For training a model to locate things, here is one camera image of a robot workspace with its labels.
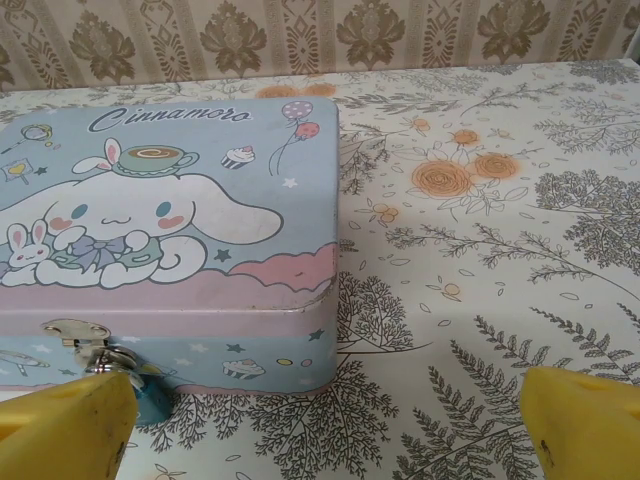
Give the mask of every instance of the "cupcake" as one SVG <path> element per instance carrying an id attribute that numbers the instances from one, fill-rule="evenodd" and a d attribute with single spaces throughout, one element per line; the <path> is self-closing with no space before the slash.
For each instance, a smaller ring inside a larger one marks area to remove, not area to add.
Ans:
<path id="1" fill-rule="evenodd" d="M 265 374 L 264 368 L 251 359 L 222 362 L 222 372 L 239 380 L 251 380 Z"/>
<path id="2" fill-rule="evenodd" d="M 256 159 L 253 147 L 232 148 L 222 159 L 222 166 L 231 170 L 237 170 Z"/>

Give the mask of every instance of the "yellow object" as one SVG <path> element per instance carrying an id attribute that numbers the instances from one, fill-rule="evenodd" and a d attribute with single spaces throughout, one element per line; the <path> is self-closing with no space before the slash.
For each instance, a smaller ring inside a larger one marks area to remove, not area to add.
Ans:
<path id="1" fill-rule="evenodd" d="M 136 421 L 129 377 L 83 378 L 0 403 L 0 479 L 113 480 Z"/>
<path id="2" fill-rule="evenodd" d="M 640 479 L 640 388 L 536 367 L 520 409 L 547 480 Z"/>

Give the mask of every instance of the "damask wallpaper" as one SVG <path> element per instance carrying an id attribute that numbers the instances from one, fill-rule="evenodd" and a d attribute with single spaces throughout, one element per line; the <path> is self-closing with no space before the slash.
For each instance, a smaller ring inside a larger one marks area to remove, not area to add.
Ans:
<path id="1" fill-rule="evenodd" d="M 0 90 L 620 58 L 640 0 L 0 0 Z"/>

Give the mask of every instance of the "table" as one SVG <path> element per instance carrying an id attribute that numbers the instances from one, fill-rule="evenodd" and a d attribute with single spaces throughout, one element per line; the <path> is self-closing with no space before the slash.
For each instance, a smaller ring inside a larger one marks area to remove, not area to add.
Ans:
<path id="1" fill-rule="evenodd" d="M 639 82 L 612 60 L 2 94 L 5 124 L 273 95 L 340 107 L 334 386 L 182 396 L 118 478 L 542 478 L 527 368 L 640 384 Z"/>

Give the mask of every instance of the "small bunny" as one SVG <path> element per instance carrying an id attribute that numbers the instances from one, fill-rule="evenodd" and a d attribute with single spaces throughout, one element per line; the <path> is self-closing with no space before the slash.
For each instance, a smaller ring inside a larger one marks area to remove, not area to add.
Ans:
<path id="1" fill-rule="evenodd" d="M 49 256 L 49 247 L 44 244 L 47 235 L 47 224 L 44 220 L 36 220 L 31 231 L 33 243 L 27 245 L 27 229 L 19 223 L 9 226 L 7 237 L 11 247 L 9 269 L 2 277 L 2 284 L 8 287 L 17 285 L 33 285 L 35 268 Z"/>

